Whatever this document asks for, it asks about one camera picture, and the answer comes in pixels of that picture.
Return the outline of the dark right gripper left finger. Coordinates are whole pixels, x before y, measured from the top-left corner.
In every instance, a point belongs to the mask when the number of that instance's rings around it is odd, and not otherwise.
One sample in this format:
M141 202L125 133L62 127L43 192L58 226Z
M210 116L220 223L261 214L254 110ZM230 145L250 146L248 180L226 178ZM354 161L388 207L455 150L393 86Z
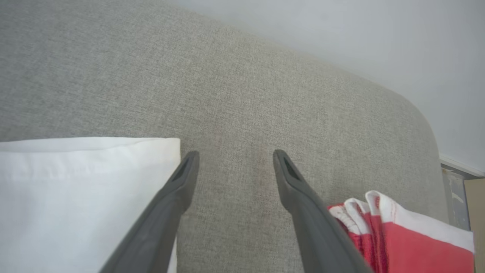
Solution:
M153 197L101 269L102 273L166 273L180 219L192 203L200 155L190 151Z

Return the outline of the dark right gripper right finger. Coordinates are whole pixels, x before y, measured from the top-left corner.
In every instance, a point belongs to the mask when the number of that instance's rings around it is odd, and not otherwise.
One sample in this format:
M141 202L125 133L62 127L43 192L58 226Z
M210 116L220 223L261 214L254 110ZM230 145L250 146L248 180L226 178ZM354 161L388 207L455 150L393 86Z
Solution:
M281 203L293 220L304 271L370 273L370 266L288 154L275 150L272 160Z

